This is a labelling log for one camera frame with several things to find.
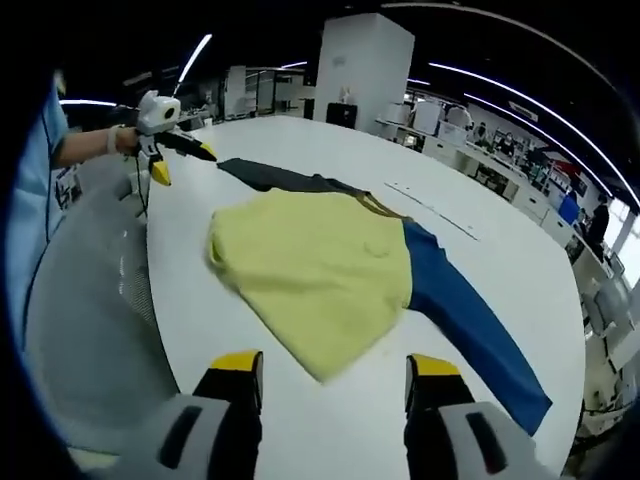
chair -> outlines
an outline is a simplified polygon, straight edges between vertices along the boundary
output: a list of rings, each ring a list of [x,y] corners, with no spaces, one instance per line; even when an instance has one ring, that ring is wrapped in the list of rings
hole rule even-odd
[[[178,391],[155,321],[136,202],[126,176],[85,194],[34,281],[26,362],[72,447],[120,453],[128,432]]]
[[[582,300],[587,311],[585,321],[588,319],[593,333],[599,337],[606,336],[615,327],[616,321],[628,321],[631,296],[627,285],[619,276],[603,282],[593,297],[583,295]]]

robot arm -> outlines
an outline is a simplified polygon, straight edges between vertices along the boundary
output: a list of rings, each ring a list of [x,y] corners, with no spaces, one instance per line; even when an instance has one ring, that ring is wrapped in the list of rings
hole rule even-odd
[[[139,109],[136,154],[147,165],[151,178],[163,185],[171,185],[169,170],[158,144],[202,160],[217,161],[209,145],[175,128],[180,117],[180,100],[160,96],[157,90],[150,90],[142,97]]]

white pillar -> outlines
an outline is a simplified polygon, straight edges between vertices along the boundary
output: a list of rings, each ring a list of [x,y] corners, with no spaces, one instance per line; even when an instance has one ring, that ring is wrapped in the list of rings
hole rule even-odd
[[[224,117],[246,113],[246,81],[247,69],[244,65],[231,67],[227,73],[224,89]]]
[[[327,105],[349,89],[358,106],[356,129],[376,130],[375,119],[389,102],[402,103],[414,36],[377,13],[328,20],[324,24],[313,119],[325,121]]]
[[[625,219],[624,223],[622,224],[622,228],[620,229],[620,233],[618,233],[618,236],[616,237],[616,241],[613,242],[613,246],[611,247],[611,250],[614,251],[615,253],[620,253],[620,250],[622,249],[622,245],[624,245],[625,240],[627,239],[627,237],[629,236],[629,233],[631,232],[631,229],[633,228],[633,222],[636,219],[636,215],[632,212],[629,212],[627,214],[627,218]]]

blue sleeve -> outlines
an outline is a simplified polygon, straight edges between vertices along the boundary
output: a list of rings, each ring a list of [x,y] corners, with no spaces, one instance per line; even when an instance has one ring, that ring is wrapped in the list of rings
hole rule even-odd
[[[429,317],[509,412],[533,435],[551,406],[516,342],[482,297],[449,263],[435,235],[403,221],[411,260],[410,310]]]
[[[42,114],[47,126],[49,141],[51,142],[51,151],[55,152],[56,148],[60,145],[60,141],[67,134],[69,126],[67,125],[67,118],[64,116],[64,112],[60,106],[55,85],[52,85],[51,88],[51,93],[42,108]]]

window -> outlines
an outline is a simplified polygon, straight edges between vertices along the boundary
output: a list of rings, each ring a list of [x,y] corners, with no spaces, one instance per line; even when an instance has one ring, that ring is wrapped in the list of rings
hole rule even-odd
[[[640,278],[640,217],[636,217],[631,232],[619,254],[624,265],[624,277],[633,288]]]
[[[617,198],[614,198],[611,205],[609,205],[609,225],[604,234],[604,242],[609,248],[613,247],[628,214],[629,206]]]

